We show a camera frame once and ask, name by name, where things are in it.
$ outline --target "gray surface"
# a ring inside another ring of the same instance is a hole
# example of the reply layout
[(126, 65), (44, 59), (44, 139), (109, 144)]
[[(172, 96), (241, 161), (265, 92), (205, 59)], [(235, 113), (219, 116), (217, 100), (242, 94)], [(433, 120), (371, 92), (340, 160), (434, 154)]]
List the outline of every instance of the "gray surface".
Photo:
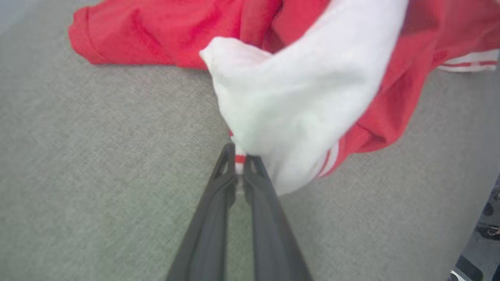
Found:
[[(161, 280), (228, 141), (210, 77), (93, 66), (48, 0), (0, 37), (0, 279)], [(446, 280), (500, 170), (500, 75), (434, 72), (405, 136), (282, 198), (317, 281)], [(251, 280), (248, 207), (229, 280)]]

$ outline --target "red fabric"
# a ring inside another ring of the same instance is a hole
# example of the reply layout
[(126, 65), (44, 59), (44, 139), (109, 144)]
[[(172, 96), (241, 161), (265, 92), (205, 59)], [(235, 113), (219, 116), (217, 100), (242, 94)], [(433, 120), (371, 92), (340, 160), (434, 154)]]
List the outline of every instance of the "red fabric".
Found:
[[(215, 36), (276, 52), (300, 38), (328, 0), (105, 0), (74, 14), (69, 38), (92, 64), (206, 69), (198, 52)], [(350, 153), (395, 142), (427, 74), (445, 61), (500, 48), (495, 0), (410, 0), (379, 93), (339, 142), (332, 170)]]

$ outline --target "white cloth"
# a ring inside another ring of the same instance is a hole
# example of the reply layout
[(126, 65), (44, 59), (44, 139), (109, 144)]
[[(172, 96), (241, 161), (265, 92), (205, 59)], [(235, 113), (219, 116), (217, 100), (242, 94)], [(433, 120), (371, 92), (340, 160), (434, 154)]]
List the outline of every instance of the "white cloth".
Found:
[(200, 52), (237, 146), (259, 155), (278, 194), (314, 179), (377, 93), (407, 0), (334, 0), (276, 54), (234, 38)]

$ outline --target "red stripe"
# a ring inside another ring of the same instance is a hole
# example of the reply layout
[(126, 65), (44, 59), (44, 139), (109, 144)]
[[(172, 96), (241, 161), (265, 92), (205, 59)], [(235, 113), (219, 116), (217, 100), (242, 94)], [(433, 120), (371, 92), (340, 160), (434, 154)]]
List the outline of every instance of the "red stripe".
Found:
[(323, 167), (321, 167), (321, 170), (319, 170), (319, 173), (317, 174), (316, 178), (321, 176), (321, 173), (323, 173), (323, 170), (327, 167), (328, 160), (330, 159), (330, 153), (332, 152), (331, 149), (328, 149), (328, 152), (326, 153), (326, 158), (324, 159)]
[(234, 161), (235, 161), (236, 163), (243, 163), (243, 164), (244, 164), (246, 160), (247, 160), (247, 156), (246, 156), (246, 155), (238, 155), (238, 154), (237, 154), (237, 155), (234, 157)]
[(485, 60), (477, 62), (462, 62), (462, 63), (443, 63), (441, 66), (448, 68), (459, 68), (459, 67), (471, 67), (473, 64), (478, 64), (480, 66), (496, 66), (498, 61), (496, 60)]

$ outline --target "gray textured fabric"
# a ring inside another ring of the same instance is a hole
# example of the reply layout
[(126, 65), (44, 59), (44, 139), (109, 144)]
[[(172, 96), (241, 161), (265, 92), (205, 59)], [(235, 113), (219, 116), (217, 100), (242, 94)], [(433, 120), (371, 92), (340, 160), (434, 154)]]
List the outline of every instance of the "gray textured fabric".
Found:
[[(48, 0), (0, 37), (0, 279), (162, 280), (227, 128), (210, 77), (93, 66)], [(500, 75), (434, 72), (404, 137), (281, 201), (317, 281), (443, 281), (500, 169)], [(229, 280), (252, 280), (249, 207)]]

